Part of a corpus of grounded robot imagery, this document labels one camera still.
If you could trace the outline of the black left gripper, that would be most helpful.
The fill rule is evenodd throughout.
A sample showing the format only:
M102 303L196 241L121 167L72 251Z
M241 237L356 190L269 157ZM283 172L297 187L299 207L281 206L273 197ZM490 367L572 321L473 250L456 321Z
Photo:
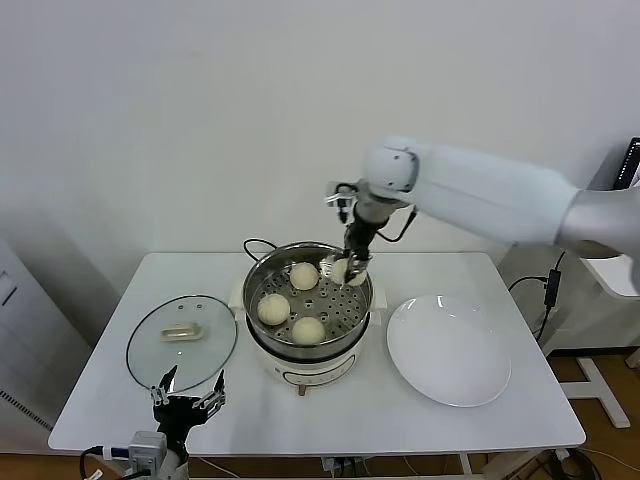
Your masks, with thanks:
M167 441L185 443L193 427L203 425L208 414L216 414L226 403L224 373L220 372L211 392L198 400L190 396L169 396L174 385L178 366L166 372L158 386L150 390L153 415L158 423L158 432L164 433Z

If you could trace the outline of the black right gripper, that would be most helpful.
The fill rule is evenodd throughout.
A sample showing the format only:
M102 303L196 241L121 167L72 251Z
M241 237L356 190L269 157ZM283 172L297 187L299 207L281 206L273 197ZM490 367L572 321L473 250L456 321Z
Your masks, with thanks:
M367 279L367 267L371 260L369 247L374 239L374 225L354 219L347 227L344 250L340 260L349 259L349 285L359 286Z

